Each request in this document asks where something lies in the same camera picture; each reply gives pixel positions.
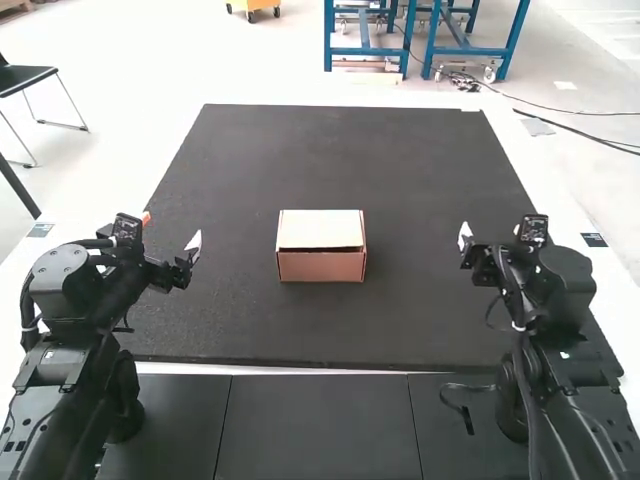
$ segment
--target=black foam mat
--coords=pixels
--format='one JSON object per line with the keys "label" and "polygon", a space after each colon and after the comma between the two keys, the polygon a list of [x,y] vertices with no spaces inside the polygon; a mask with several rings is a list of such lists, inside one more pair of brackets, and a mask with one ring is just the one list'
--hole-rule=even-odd
{"label": "black foam mat", "polygon": [[233,377],[216,478],[422,479],[407,377]]}
{"label": "black foam mat", "polygon": [[[533,211],[482,112],[207,105],[149,208],[151,254],[199,228],[204,251],[187,291],[132,309],[139,359],[470,371],[510,347],[456,245],[465,220],[501,241]],[[278,281],[278,212],[295,208],[364,211],[363,284]]]}
{"label": "black foam mat", "polygon": [[141,375],[142,430],[107,445],[98,480],[211,480],[231,377]]}

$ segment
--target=white floor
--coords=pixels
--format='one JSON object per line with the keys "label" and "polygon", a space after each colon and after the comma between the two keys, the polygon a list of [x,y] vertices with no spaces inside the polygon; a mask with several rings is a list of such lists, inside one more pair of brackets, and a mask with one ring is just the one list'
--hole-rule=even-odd
{"label": "white floor", "polygon": [[640,4],[635,0],[549,0],[549,5],[640,72]]}
{"label": "white floor", "polygon": [[[562,2],[532,3],[510,77],[496,86],[561,108],[640,111],[639,78],[633,65],[625,63],[631,60],[617,58],[556,13]],[[504,41],[515,4],[483,1],[475,34],[478,44]],[[61,0],[0,26],[2,53],[9,61],[60,68],[93,132],[34,124],[20,96],[0,102],[43,163],[40,169],[16,171],[46,212],[86,218],[125,205],[127,189],[141,189],[150,197],[159,178],[147,178],[144,163],[151,159],[168,166],[203,103],[257,93],[326,93],[340,88],[342,77],[322,73],[320,0],[284,0],[282,18],[265,13],[256,25],[240,14],[227,15],[222,0],[176,5],[155,0]],[[425,36],[416,34],[413,50],[418,56]],[[357,41],[356,37],[354,29],[341,41]],[[446,41],[448,34],[442,30],[438,37]],[[377,41],[400,40],[398,34]],[[419,69],[412,60],[411,78],[402,85],[361,88],[372,88],[377,95],[389,88],[451,89],[422,81]],[[554,81],[570,81],[577,90],[558,90]],[[32,96],[43,116],[73,121],[53,80],[34,87]],[[603,137],[640,143],[637,117],[576,117],[518,107]],[[640,283],[640,158],[565,132],[536,141]],[[26,160],[4,125],[0,145],[8,158]],[[118,184],[104,185],[101,171],[111,168],[120,169]],[[0,220],[2,259],[31,226],[4,180]]]}

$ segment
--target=white platform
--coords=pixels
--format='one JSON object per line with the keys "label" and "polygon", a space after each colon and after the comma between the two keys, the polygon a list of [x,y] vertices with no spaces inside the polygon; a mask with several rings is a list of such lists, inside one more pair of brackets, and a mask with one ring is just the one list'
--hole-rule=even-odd
{"label": "white platform", "polygon": [[[640,110],[638,77],[628,65],[545,4],[532,3],[509,81],[499,88],[562,108]],[[483,1],[476,43],[505,38],[515,4]],[[10,384],[23,358],[17,299],[33,261],[48,248],[91,236],[117,211],[139,212],[204,103],[482,106],[536,208],[551,215],[554,240],[594,261],[599,293],[593,311],[627,371],[623,392],[640,427],[638,291],[624,267],[640,280],[639,159],[569,133],[531,138],[500,99],[446,93],[449,85],[422,81],[413,60],[411,78],[397,87],[355,87],[345,77],[327,76],[321,71],[320,1],[285,1],[282,18],[265,15],[258,22],[249,25],[242,16],[228,16],[222,2],[212,0],[61,0],[0,26],[2,53],[10,61],[61,69],[93,131],[87,135],[36,125],[19,96],[0,102],[44,164],[17,171],[46,212],[44,220],[56,223],[48,238],[20,243],[0,268],[0,405],[12,395]],[[358,41],[354,33],[345,40]],[[416,34],[418,56],[425,36]],[[373,43],[401,39],[397,34]],[[559,91],[557,80],[571,81],[577,90]],[[64,101],[53,81],[33,89],[34,106],[52,120],[73,121]],[[640,143],[635,117],[593,119],[526,108],[594,134]],[[26,159],[3,125],[0,144],[7,157]],[[32,225],[4,180],[0,219],[3,258]],[[594,230],[613,249],[588,249],[579,233]],[[141,371],[227,368],[146,364]]]}

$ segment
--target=blue workbench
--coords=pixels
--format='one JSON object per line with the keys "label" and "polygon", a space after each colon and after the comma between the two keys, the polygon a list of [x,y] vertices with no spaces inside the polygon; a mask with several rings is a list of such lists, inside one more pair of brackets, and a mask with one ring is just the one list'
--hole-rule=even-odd
{"label": "blue workbench", "polygon": [[[491,67],[487,70],[489,76],[485,77],[486,81],[504,80],[509,71],[511,59],[516,49],[520,31],[529,8],[530,0],[519,0],[518,8],[511,25],[509,38],[505,46],[500,47],[476,47],[469,40],[469,35],[473,33],[473,29],[480,8],[480,0],[472,0],[471,6],[460,7],[454,4],[455,0],[433,0],[431,5],[418,5],[417,0],[409,0],[407,6],[405,35],[402,48],[375,48],[371,46],[369,39],[368,17],[377,14],[378,18],[386,19],[387,33],[393,33],[394,24],[398,15],[398,0],[390,0],[387,7],[387,0],[381,0],[380,8],[353,8],[353,7],[336,7],[334,0],[325,0],[324,15],[324,70],[330,72],[332,70],[332,61],[334,56],[378,56],[378,57],[396,57],[399,58],[400,72],[403,78],[407,75],[407,66],[409,63],[409,55],[411,48],[411,38],[413,36],[413,27],[416,19],[416,12],[439,12],[438,15],[431,15],[429,21],[429,35],[427,39],[427,48],[424,56],[424,66],[422,69],[422,78],[428,79],[431,76],[431,70],[437,70],[433,67],[434,57],[437,55],[459,56],[464,57],[485,57],[490,58],[492,63],[499,64],[497,71],[494,72]],[[331,33],[335,31],[336,15],[341,13],[350,13],[359,15],[360,47],[336,48],[331,46]],[[454,19],[454,14],[467,14],[467,21],[464,31]],[[436,45],[436,32],[441,23],[446,25],[455,39],[456,46],[439,46]]]}
{"label": "blue workbench", "polygon": [[[411,49],[411,37],[416,15],[416,0],[409,0],[405,36],[402,48],[378,48],[372,47],[369,38],[369,16],[375,14],[380,19],[386,19],[387,32],[393,32],[393,25],[398,11],[398,0],[391,0],[387,7],[386,0],[380,2],[380,8],[354,8],[336,7],[334,0],[324,0],[324,71],[330,72],[333,68],[333,57],[371,56],[383,58],[397,58],[399,70],[403,78],[407,76],[409,65],[409,52]],[[335,32],[336,15],[350,13],[358,14],[360,26],[360,47],[332,47],[331,34]]]}
{"label": "blue workbench", "polygon": [[[480,7],[480,0],[473,0],[471,7],[455,7],[454,0],[447,0],[446,3],[444,3],[443,0],[433,0],[431,6],[417,6],[416,10],[418,12],[439,12],[439,15],[431,15],[427,49],[424,56],[424,66],[422,68],[422,78],[428,79],[431,75],[431,70],[435,70],[432,66],[434,56],[459,55],[461,57],[492,57],[501,60],[502,63],[497,70],[495,79],[504,80],[509,71],[509,65],[511,64],[511,59],[518,43],[527,10],[529,9],[529,3],[530,0],[519,0],[518,8],[511,25],[511,31],[509,32],[509,38],[504,47],[475,47],[469,41],[468,36],[473,33],[473,27],[475,26],[478,9]],[[453,18],[452,15],[454,13],[469,14],[469,21],[464,31],[462,31]],[[449,31],[458,44],[457,46],[436,45],[436,32],[440,23],[440,17],[442,17],[443,23],[449,28]]]}

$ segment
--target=metal frame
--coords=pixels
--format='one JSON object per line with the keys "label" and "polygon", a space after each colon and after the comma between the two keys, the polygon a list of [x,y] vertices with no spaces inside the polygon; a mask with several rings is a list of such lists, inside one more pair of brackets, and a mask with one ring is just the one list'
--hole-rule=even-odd
{"label": "metal frame", "polygon": [[[411,37],[413,36],[413,26],[416,14],[416,1],[409,0],[409,9],[405,27],[405,36],[402,48],[376,48],[371,47],[369,38],[368,16],[376,14],[379,18],[387,20],[387,33],[393,33],[393,25],[398,11],[398,0],[391,0],[387,8],[387,0],[380,1],[380,8],[363,7],[336,7],[334,0],[324,0],[324,71],[330,72],[333,68],[333,56],[371,56],[371,57],[396,57],[400,60],[400,73],[402,77],[407,76],[407,66],[409,65],[409,55],[411,48]],[[336,14],[348,13],[358,14],[360,25],[360,47],[332,47],[331,34],[335,32]],[[373,66],[374,62],[362,62],[363,66]]]}
{"label": "metal frame", "polygon": [[36,220],[42,214],[42,212],[38,208],[38,205],[33,200],[31,195],[29,195],[29,192],[22,184],[22,182],[16,175],[16,172],[13,171],[13,169],[9,165],[9,162],[6,158],[4,158],[4,155],[2,155],[2,153],[0,153],[0,173],[2,173],[4,178],[7,179],[9,186],[13,189],[14,192],[16,192],[16,195],[18,195],[18,198],[22,201],[22,204],[26,207],[27,210],[29,210],[29,213],[31,214],[33,219]]}
{"label": "metal frame", "polygon": [[[29,103],[29,98],[27,97],[27,93],[26,93],[26,91],[25,91],[26,89],[25,89],[25,90],[22,90],[22,95],[24,96],[25,102],[27,102],[27,107],[29,108],[29,112],[31,113],[31,118],[33,118],[34,121],[36,121],[37,123],[39,123],[41,125],[50,125],[52,127],[70,128],[72,130],[79,130],[81,132],[89,133],[89,127],[87,126],[87,123],[84,121],[84,118],[80,114],[80,111],[78,110],[78,107],[76,106],[75,102],[73,101],[73,98],[71,98],[71,95],[69,94],[69,91],[67,90],[67,87],[62,82],[62,79],[60,78],[60,75],[58,75],[57,73],[55,75],[58,78],[58,81],[60,82],[60,85],[62,86],[62,89],[67,94],[67,97],[69,98],[69,101],[71,102],[71,105],[73,105],[73,109],[78,114],[78,118],[80,118],[80,121],[82,122],[82,125],[81,126],[68,125],[66,123],[51,122],[49,120],[43,120],[43,119],[36,118],[36,116],[35,116],[35,114],[33,112],[33,108],[31,107],[31,103]],[[40,164],[38,163],[38,160],[36,160],[36,157],[33,155],[33,153],[31,153],[31,150],[29,150],[29,147],[27,147],[27,145],[24,143],[24,141],[22,140],[20,135],[18,135],[18,132],[16,132],[15,128],[13,128],[13,125],[11,125],[11,123],[9,122],[9,119],[4,115],[4,113],[2,113],[2,111],[0,111],[0,116],[4,119],[4,121],[7,123],[7,125],[9,125],[9,128],[11,129],[13,134],[16,136],[16,138],[18,139],[18,141],[22,145],[22,148],[25,149],[25,151],[27,152],[27,154],[29,155],[29,157],[32,160],[32,163],[17,162],[17,161],[14,161],[14,160],[7,160],[7,162],[15,163],[17,165],[22,165],[25,168],[34,168],[34,167],[40,166]]]}
{"label": "metal frame", "polygon": [[[500,60],[502,63],[497,70],[495,79],[504,80],[507,76],[507,72],[509,71],[509,65],[511,64],[511,59],[515,52],[516,44],[518,43],[518,38],[520,36],[520,31],[522,30],[522,25],[524,24],[524,19],[527,15],[527,10],[529,9],[529,3],[530,0],[519,0],[518,9],[513,19],[513,24],[511,25],[511,31],[509,33],[506,46],[496,48],[474,47],[467,38],[468,34],[473,33],[473,27],[475,26],[478,9],[480,7],[480,0],[473,0],[471,7],[455,7],[454,0],[447,0],[445,5],[443,5],[443,0],[433,0],[433,5],[431,6],[416,7],[418,12],[439,12],[439,15],[433,15],[433,13],[431,15],[427,50],[425,52],[424,66],[422,69],[422,78],[427,80],[430,77],[431,70],[434,69],[432,65],[433,57],[435,55],[460,55],[490,57]],[[469,14],[469,21],[464,32],[454,21],[452,17],[453,13]],[[436,46],[436,31],[440,24],[440,17],[442,17],[444,24],[449,28],[453,38],[456,40],[456,43],[458,44],[457,47]]]}

